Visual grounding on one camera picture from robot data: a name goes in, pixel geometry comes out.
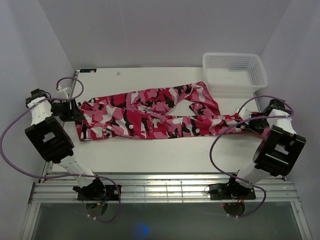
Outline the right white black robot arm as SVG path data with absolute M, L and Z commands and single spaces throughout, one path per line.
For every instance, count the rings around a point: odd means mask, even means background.
M 301 154 L 306 138 L 298 135 L 292 127 L 289 115 L 292 111 L 283 100 L 272 99 L 263 112 L 253 113 L 242 106 L 236 110 L 241 120 L 254 117 L 269 119 L 251 120 L 245 123 L 250 131 L 263 136 L 253 155 L 252 163 L 238 170 L 226 185 L 226 194 L 242 198 L 251 194 L 253 185 L 268 177 L 287 176 Z

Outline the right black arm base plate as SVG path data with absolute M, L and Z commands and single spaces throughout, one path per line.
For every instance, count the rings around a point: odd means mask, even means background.
M 227 183 L 215 183 L 209 186 L 211 200 L 255 200 L 256 194 L 253 188 Z

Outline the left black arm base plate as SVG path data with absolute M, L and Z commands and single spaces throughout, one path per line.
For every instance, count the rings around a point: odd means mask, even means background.
M 104 198 L 101 198 L 101 199 L 95 199 L 95 198 L 92 198 L 92 197 L 87 197 L 87 196 L 84 196 L 83 194 L 81 193 L 77 193 L 77 197 L 76 199 L 78 201 L 103 201 L 105 199 L 107 199 L 108 201 L 118 201 L 119 200 L 119 194 L 121 194 L 121 191 L 122 191 L 122 185 L 121 184 L 118 184 L 116 188 L 113 184 L 105 184 L 105 189 L 106 189 L 106 193 L 105 193 L 105 197 Z

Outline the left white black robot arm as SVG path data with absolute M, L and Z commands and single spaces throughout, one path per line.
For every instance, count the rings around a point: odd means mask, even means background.
M 85 117 L 73 100 L 49 100 L 50 94 L 42 89 L 30 92 L 25 100 L 31 112 L 31 125 L 25 134 L 46 162 L 52 162 L 73 174 L 78 186 L 73 190 L 89 200 L 105 198 L 107 191 L 92 170 L 84 167 L 74 156 L 72 142 L 61 122 L 80 123 Z

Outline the pink camouflage trousers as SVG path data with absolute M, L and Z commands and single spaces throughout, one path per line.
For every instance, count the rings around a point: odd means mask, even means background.
M 75 124 L 80 141 L 216 136 L 241 121 L 238 113 L 220 113 L 202 81 L 94 97 L 78 108 L 84 116 Z

